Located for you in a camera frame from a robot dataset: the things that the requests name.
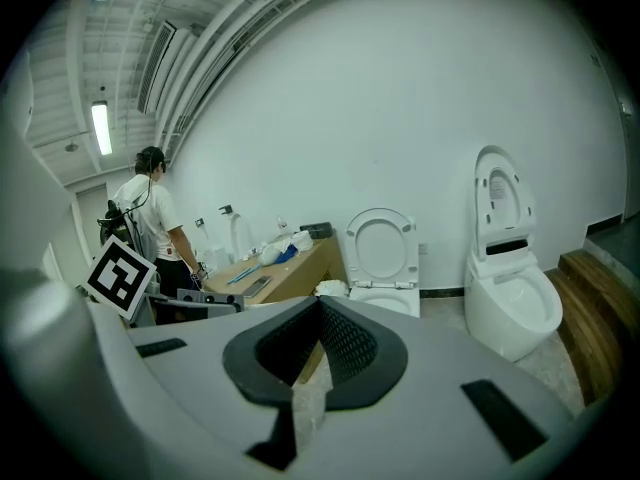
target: black hair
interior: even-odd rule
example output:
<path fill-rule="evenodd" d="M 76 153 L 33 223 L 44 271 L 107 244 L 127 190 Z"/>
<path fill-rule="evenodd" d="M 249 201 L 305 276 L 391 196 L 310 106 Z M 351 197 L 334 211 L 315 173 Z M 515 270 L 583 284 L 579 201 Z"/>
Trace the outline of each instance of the black hair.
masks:
<path fill-rule="evenodd" d="M 167 170 L 164 153 L 160 148 L 149 146 L 136 155 L 136 174 L 151 174 L 159 165 L 162 166 L 163 172 Z"/>

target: toilet lid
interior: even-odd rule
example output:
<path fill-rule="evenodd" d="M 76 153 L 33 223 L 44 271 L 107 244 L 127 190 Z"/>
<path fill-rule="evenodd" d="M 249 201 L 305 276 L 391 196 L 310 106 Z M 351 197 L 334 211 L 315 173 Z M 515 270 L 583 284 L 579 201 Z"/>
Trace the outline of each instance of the toilet lid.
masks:
<path fill-rule="evenodd" d="M 487 245 L 527 239 L 536 223 L 533 197 L 511 157 L 497 146 L 483 148 L 474 183 L 479 256 Z"/>
<path fill-rule="evenodd" d="M 349 279 L 372 286 L 418 283 L 416 226 L 387 208 L 372 208 L 357 215 L 345 237 Z"/>

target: smart toilet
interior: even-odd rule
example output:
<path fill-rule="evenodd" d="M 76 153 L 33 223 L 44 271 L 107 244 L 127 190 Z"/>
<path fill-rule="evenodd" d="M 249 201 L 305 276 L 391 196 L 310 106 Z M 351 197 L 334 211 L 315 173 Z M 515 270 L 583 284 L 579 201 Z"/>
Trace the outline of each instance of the smart toilet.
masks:
<path fill-rule="evenodd" d="M 469 333 L 516 361 L 553 333 L 562 303 L 531 252 L 533 196 L 509 155 L 496 146 L 476 161 L 473 245 L 465 275 Z"/>
<path fill-rule="evenodd" d="M 349 298 L 420 317 L 416 225 L 387 208 L 357 215 L 347 227 Z"/>

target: man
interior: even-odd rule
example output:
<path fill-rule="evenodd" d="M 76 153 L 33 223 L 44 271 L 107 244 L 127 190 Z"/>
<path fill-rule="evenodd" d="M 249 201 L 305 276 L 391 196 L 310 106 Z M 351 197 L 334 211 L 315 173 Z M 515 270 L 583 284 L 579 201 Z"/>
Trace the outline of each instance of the man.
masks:
<path fill-rule="evenodd" d="M 161 149 L 153 146 L 143 149 L 136 155 L 135 177 L 118 189 L 116 198 L 122 197 L 127 201 L 137 199 L 137 204 L 144 202 L 138 208 L 138 212 L 158 245 L 155 265 L 160 274 L 160 293 L 167 297 L 175 297 L 178 288 L 198 290 L 204 272 L 182 230 L 182 223 L 174 210 L 171 194 L 166 188 L 158 185 L 165 170 L 166 164 Z"/>

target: black shorts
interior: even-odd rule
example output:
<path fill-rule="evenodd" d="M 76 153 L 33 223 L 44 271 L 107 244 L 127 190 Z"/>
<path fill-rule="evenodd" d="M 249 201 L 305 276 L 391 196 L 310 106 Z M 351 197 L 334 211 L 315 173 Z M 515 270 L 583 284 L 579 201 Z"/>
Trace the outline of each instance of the black shorts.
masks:
<path fill-rule="evenodd" d="M 169 261 L 157 258 L 155 261 L 158 274 L 160 274 L 160 293 L 167 297 L 175 298 L 178 288 L 186 290 L 198 290 L 198 285 L 191 279 L 189 267 L 182 261 Z"/>

